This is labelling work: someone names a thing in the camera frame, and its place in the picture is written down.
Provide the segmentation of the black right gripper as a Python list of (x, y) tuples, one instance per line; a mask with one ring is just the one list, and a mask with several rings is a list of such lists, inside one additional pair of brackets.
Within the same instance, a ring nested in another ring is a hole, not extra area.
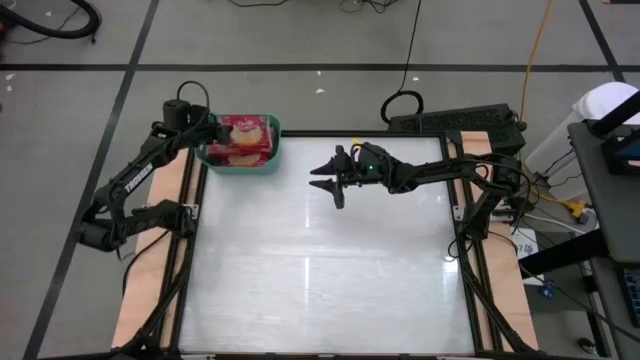
[(310, 171), (311, 175), (335, 175), (335, 181), (312, 180), (309, 184), (333, 195), (336, 208), (343, 209), (346, 187), (371, 184), (389, 187), (391, 171), (391, 156), (379, 146), (355, 144), (350, 152), (347, 152), (342, 145), (337, 145), (333, 158)]

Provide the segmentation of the teal plastic basket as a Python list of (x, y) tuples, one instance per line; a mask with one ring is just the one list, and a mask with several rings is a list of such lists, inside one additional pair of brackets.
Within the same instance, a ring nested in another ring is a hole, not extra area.
[[(281, 163), (280, 140), (281, 140), (281, 124), (280, 121), (268, 114), (251, 114), (251, 115), (267, 115), (271, 118), (271, 130), (273, 135), (273, 150), (267, 154), (270, 160), (260, 168), (234, 168), (234, 167), (217, 167), (207, 159), (209, 145), (200, 145), (195, 149), (196, 157), (206, 165), (210, 170), (221, 175), (267, 175), (273, 173)], [(210, 122), (215, 123), (215, 117), (211, 115)]]

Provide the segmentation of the black vented equipment case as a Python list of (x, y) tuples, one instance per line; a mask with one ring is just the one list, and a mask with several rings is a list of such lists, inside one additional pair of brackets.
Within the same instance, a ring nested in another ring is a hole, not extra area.
[(430, 132), (485, 132), (493, 152), (515, 155), (525, 145), (517, 114), (506, 103), (445, 110), (390, 119), (388, 130), (426, 134)]

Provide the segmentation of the white paper sheet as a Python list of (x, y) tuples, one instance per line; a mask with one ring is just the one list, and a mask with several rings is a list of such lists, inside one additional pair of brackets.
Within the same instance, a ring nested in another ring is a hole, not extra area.
[(522, 259), (528, 256), (531, 256), (538, 252), (539, 248), (535, 242), (531, 242), (528, 239), (524, 241), (520, 241), (518, 239), (514, 240), (514, 244), (517, 248), (517, 258)]

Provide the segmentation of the black desk support beam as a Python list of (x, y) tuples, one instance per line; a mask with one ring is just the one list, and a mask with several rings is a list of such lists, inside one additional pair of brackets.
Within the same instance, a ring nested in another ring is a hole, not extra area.
[(604, 235), (600, 229), (597, 229), (524, 257), (518, 263), (521, 277), (527, 279), (558, 268), (608, 255), (609, 249)]

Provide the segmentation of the yellow plug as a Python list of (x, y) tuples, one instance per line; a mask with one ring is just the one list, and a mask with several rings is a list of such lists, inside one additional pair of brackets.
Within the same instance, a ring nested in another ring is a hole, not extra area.
[(571, 216), (576, 220), (578, 220), (584, 214), (584, 210), (587, 207), (587, 203), (584, 200), (564, 201), (563, 205), (570, 212)]

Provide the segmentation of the white plastic bin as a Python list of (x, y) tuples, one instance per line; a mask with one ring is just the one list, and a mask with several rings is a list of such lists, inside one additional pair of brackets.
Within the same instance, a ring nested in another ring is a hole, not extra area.
[(568, 117), (525, 159), (528, 169), (541, 175), (550, 186), (553, 198), (566, 201), (587, 192), (568, 126), (585, 119), (600, 120), (637, 91), (626, 83), (609, 82), (585, 93), (572, 106)]

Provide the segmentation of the grey desk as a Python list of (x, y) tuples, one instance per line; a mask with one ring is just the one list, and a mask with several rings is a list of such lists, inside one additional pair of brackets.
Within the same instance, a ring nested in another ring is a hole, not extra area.
[(570, 124), (568, 132), (610, 256), (619, 263), (640, 264), (640, 176), (612, 174), (602, 140), (586, 123)]

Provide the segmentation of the black device with screen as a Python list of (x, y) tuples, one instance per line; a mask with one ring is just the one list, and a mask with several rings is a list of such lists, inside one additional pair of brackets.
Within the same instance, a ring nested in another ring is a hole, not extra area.
[(601, 152), (611, 174), (640, 176), (640, 136), (609, 138)]

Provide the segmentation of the black keyboard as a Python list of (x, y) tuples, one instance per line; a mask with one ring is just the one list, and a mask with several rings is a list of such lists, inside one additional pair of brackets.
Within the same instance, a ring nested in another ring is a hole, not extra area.
[(619, 268), (623, 297), (633, 326), (640, 328), (640, 268)]

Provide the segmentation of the black aluminium table frame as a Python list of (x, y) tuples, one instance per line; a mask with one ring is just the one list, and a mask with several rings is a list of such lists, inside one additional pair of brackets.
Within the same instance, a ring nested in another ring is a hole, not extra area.
[(199, 208), (191, 240), (140, 235), (113, 337), (127, 342), (182, 263), (189, 277), (156, 328), (184, 355), (470, 355), (503, 349), (453, 259), (460, 183), (391, 196), (352, 188), (346, 206), (313, 188), (336, 145), (381, 145), (405, 162), (457, 152), (444, 137), (377, 131), (283, 133), (268, 175), (219, 175), (182, 152), (152, 178), (148, 200)]

